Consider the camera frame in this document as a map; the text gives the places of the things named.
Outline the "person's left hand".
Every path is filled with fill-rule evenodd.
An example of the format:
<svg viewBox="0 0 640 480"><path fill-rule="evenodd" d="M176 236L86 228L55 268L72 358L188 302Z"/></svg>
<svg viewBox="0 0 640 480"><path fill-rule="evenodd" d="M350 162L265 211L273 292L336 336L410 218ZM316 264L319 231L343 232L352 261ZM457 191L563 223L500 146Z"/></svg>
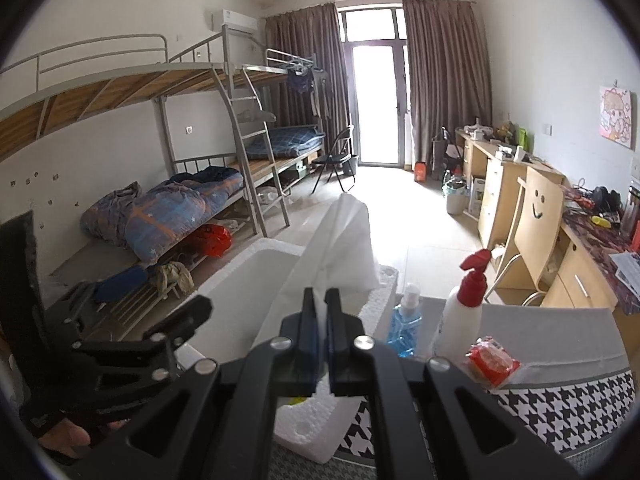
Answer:
<svg viewBox="0 0 640 480"><path fill-rule="evenodd" d="M38 443L55 455L79 460L90 450L91 434L70 420L63 419L40 437Z"/></svg>

